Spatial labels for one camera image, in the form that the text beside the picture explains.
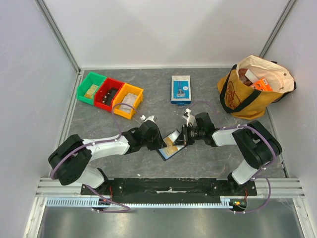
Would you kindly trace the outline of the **gold VIP card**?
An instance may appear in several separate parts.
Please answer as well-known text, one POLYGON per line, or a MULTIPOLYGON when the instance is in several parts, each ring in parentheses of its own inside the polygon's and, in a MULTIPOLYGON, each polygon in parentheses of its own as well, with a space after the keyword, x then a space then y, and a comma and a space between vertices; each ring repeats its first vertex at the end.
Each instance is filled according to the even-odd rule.
POLYGON ((165 148, 162 148, 160 151, 161 151, 161 154, 165 158, 169 158, 169 157, 173 156, 178 151, 178 148, 177 148, 177 146, 165 147, 165 148))
POLYGON ((164 138, 163 141, 167 147, 173 147, 173 141, 170 139, 170 137, 164 138))

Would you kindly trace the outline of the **black card holder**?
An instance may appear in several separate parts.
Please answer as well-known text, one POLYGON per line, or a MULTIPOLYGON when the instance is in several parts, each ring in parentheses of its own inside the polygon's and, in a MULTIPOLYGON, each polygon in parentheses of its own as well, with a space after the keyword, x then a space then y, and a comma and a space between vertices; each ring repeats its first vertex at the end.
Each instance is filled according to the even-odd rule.
POLYGON ((177 139, 179 135, 180 132, 178 130, 175 130, 163 139, 164 143, 166 144, 166 147, 158 149, 157 153, 161 156, 161 158, 164 161, 167 161, 168 159, 170 159, 171 157, 173 157, 185 148, 185 145, 173 145, 174 141, 177 139))

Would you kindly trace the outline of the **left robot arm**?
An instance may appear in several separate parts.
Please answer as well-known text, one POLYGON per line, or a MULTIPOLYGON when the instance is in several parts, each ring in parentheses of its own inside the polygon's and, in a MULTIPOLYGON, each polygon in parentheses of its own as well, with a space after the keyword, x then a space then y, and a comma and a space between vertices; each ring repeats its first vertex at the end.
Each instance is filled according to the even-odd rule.
POLYGON ((108 138, 82 139, 78 134, 71 135, 48 158, 51 179, 63 186, 80 182, 99 195, 105 194, 109 183, 104 172, 90 167, 89 163, 108 156, 135 153, 143 147, 150 151, 166 147, 159 127, 152 120, 108 138))

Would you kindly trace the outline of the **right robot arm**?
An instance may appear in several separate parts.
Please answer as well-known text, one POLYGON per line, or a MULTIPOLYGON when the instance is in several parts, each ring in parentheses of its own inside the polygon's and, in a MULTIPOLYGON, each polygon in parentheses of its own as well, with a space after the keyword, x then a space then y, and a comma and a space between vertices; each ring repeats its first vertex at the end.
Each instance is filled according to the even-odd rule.
POLYGON ((244 160, 228 175, 227 189, 232 195, 240 194, 245 185, 256 178, 256 174, 276 159, 282 152, 280 143, 257 120, 248 124, 216 128, 208 113, 195 116, 186 112, 183 117, 186 124, 182 125, 174 145, 192 145, 203 140, 211 147, 226 145, 238 146, 244 160))

